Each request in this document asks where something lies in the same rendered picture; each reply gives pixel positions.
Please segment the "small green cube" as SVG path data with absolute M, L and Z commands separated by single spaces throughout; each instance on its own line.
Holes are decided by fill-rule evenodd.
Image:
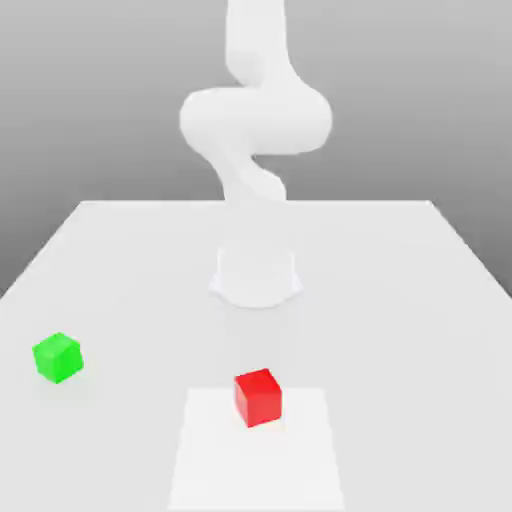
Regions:
M 39 374 L 54 384 L 59 384 L 84 367 L 80 343 L 58 332 L 32 347 Z

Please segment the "small red cube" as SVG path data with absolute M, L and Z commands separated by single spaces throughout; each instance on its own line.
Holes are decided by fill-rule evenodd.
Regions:
M 248 428 L 282 416 L 282 389 L 268 368 L 234 378 L 235 405 Z

